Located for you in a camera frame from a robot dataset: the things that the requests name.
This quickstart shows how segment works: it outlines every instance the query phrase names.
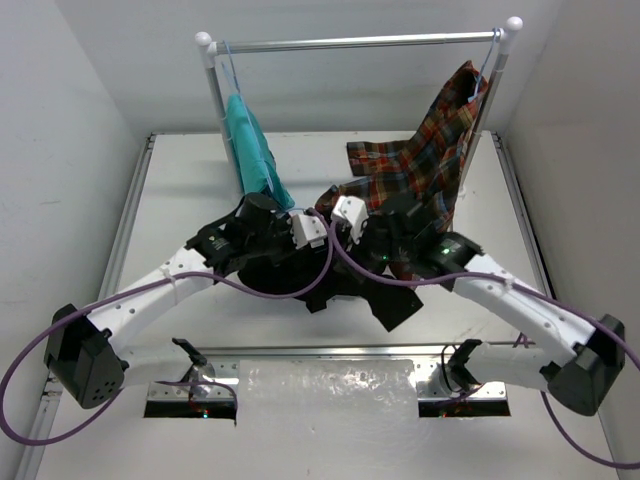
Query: clothing rack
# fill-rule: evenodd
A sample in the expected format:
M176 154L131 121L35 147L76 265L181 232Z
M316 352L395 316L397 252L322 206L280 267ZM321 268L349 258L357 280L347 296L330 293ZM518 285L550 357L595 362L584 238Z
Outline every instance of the clothing rack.
M263 52L289 52L302 50L327 50L337 48L368 48L368 47L393 47L401 45L445 45L451 43L482 43L492 42L498 43L498 55L491 70L489 77L489 85L485 92L478 117L476 118L471 130L471 138L467 148L465 167L461 176L461 185L471 165L471 160L480 141L482 129L489 114L491 104L496 95L496 90L502 78L502 72L511 53L514 40L517 33L522 29L522 19L520 17L509 18L504 28L497 29L497 32L468 32L468 33L430 33L422 35L392 35L382 37L355 37L355 38L332 38L321 40L294 40L294 41L267 41L267 42L232 42L228 44L228 50L233 54L240 53L263 53ZM204 64L209 88L213 97L216 116L220 132L222 133L222 141L232 171L235 173L236 185L240 192L242 186L238 174L235 169L236 161L233 148L230 143L230 135L227 129L225 119L225 106L220 91L220 83L218 82L218 73L216 70L216 59L219 55L228 54L227 45L223 42L214 42L211 36L206 32L196 34L196 43L200 49L202 61Z

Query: teal shirt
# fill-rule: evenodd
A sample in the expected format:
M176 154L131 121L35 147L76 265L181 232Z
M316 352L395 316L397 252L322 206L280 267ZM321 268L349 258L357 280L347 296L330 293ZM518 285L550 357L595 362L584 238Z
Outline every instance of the teal shirt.
M280 182L276 172L276 162L269 150L267 138L251 110L248 107L245 109L242 97L238 94L229 97L227 127L231 135L231 143L238 163L237 167L244 193L265 193L278 202L283 210L293 208L295 202ZM271 193L269 193L267 180L269 177L273 184L273 192Z

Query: white wall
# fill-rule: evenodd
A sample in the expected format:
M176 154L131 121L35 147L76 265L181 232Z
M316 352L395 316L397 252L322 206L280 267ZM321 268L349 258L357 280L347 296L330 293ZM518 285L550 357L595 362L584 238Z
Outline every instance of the white wall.
M53 0L0 15L0 373L60 306L95 299L139 149ZM43 349L9 385L28 433ZM0 478L22 448L0 433Z
M618 316L636 351L638 19L637 0L567 0L508 135L560 298L593 315ZM638 378L628 362L603 408L619 460L640 460Z
M193 37L305 38L491 30L524 18L488 126L502 129L561 0L56 0L139 135L215 129ZM237 56L244 92L269 131L415 129L442 84L488 44Z

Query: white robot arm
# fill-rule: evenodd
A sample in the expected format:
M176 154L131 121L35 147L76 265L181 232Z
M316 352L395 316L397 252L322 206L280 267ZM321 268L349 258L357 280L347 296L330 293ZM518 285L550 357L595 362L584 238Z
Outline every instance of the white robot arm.
M206 366L206 359L185 340L160 347L129 343L174 305L212 286L212 271L221 278L241 271L253 258L278 262L326 243L331 232L313 216L276 215L266 197L252 195L125 290L167 278L170 283L96 309L50 337L45 364L83 408L104 403L130 385L184 381L194 369ZM349 250L350 257L367 267L351 260L341 270L347 267L356 280L363 273L379 279L370 271L401 259L424 278L463 272L499 276L502 280L497 282L460 275L442 286L482 305L535 342L534 348L524 349L467 340L440 366L430 387L451 396L474 385L502 381L548 392L577 413L595 414L624 365L620 348L582 318L520 291L517 286L531 287L464 236L426 232L420 205L411 198L398 199L383 205L382 215L374 218L367 215L362 200L341 197L332 213L341 237L333 241L344 244L343 254ZM187 271L201 275L182 275ZM61 309L54 322L73 311L73 306ZM601 322L624 336L624 326L614 317L606 315Z

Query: white rod end cap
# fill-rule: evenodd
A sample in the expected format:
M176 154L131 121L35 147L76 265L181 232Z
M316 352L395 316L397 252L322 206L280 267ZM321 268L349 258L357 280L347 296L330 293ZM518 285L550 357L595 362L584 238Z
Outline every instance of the white rod end cap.
M208 47L211 42L211 35L209 35L207 32L196 33L196 43L199 47Z
M198 32L196 33L196 44L200 50L200 56L202 57L204 68L212 68L214 59L218 54L216 42L211 40L211 35L207 32Z
M511 17L507 20L504 28L502 29L502 36L500 37L500 53L503 55L509 55L513 48L516 36L522 27L524 22L520 17Z

